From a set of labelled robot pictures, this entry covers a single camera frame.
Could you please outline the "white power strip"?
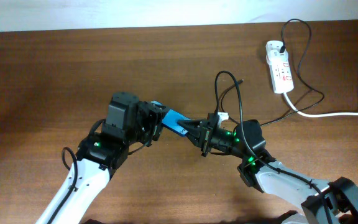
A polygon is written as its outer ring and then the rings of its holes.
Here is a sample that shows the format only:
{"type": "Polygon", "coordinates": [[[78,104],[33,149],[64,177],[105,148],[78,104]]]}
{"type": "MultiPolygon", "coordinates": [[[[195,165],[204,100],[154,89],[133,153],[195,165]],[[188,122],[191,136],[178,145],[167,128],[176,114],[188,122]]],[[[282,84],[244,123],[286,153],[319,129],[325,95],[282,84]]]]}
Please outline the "white power strip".
{"type": "MultiPolygon", "coordinates": [[[[266,55],[267,50],[277,49],[284,52],[283,42],[279,40],[270,40],[265,45],[266,55]]],[[[292,91],[294,88],[293,78],[291,75],[289,61],[268,65],[270,76],[272,80],[273,92],[276,94],[283,94],[292,91]]]]}

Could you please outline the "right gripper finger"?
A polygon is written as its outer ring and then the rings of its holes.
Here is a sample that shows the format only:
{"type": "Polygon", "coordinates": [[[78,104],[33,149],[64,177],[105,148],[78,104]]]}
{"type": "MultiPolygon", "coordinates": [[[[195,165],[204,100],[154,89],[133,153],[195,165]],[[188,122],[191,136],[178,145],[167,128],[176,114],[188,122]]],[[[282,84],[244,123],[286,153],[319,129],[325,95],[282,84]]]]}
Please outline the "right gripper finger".
{"type": "Polygon", "coordinates": [[[203,152],[203,135],[202,135],[202,131],[200,131],[199,129],[188,130],[186,136],[192,142],[192,144],[194,146],[200,148],[200,151],[203,152]]]}
{"type": "Polygon", "coordinates": [[[178,120],[177,123],[185,130],[190,132],[201,132],[201,130],[207,125],[207,119],[189,119],[178,120]]]}

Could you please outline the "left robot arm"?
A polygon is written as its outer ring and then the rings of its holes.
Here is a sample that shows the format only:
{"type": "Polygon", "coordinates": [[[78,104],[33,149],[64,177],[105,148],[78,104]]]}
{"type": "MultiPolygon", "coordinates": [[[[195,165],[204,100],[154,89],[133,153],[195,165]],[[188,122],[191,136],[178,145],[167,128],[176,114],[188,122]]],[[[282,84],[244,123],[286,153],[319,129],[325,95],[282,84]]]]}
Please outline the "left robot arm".
{"type": "Polygon", "coordinates": [[[134,143],[150,146],[162,132],[169,108],[128,92],[112,95],[108,113],[94,123],[77,152],[64,147],[73,163],[38,223],[79,223],[98,194],[130,154],[134,143]]]}

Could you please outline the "blue Galaxy smartphone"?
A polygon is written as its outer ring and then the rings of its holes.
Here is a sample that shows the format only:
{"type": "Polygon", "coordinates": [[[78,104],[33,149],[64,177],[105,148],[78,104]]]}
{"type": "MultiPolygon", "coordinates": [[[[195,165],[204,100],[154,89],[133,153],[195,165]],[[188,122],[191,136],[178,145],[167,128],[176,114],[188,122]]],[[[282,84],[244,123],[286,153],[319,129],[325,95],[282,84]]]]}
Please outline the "blue Galaxy smartphone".
{"type": "Polygon", "coordinates": [[[158,107],[168,109],[165,117],[162,119],[162,127],[168,128],[172,132],[176,133],[181,137],[185,137],[188,131],[178,124],[179,120],[189,120],[189,118],[185,117],[184,115],[178,113],[177,111],[171,109],[170,107],[159,103],[158,101],[151,101],[153,105],[158,107]]]}

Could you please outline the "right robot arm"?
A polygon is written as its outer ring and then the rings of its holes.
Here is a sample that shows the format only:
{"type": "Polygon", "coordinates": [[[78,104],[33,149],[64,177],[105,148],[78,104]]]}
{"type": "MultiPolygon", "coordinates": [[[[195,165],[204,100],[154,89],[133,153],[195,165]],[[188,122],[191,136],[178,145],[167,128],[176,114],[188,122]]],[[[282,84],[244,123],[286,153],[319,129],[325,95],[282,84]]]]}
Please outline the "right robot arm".
{"type": "Polygon", "coordinates": [[[275,195],[302,210],[284,223],[358,223],[358,186],[345,177],[335,181],[314,179],[285,167],[266,150],[258,121],[238,124],[232,131],[220,127],[220,117],[179,120],[187,138],[206,156],[212,149],[236,156],[246,186],[275,195]]]}

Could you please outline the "white charger plug adapter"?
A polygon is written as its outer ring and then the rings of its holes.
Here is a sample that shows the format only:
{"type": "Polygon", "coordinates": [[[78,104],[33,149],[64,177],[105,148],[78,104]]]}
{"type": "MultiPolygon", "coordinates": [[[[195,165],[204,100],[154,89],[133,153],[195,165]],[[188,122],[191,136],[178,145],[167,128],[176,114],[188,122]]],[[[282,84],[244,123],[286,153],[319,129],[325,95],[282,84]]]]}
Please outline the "white charger plug adapter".
{"type": "Polygon", "coordinates": [[[269,65],[288,61],[288,52],[281,52],[277,49],[267,50],[266,61],[269,65]]]}

